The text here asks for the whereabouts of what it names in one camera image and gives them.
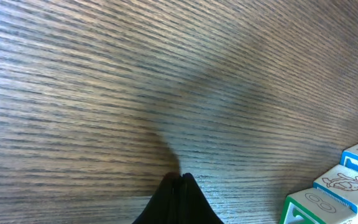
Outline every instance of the wooden table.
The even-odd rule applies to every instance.
[[[131,223],[191,172],[277,223],[358,143],[358,1],[0,0],[0,223]]]

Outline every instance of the block with green border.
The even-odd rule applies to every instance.
[[[306,189],[285,199],[280,224],[349,224],[356,214],[318,189]]]

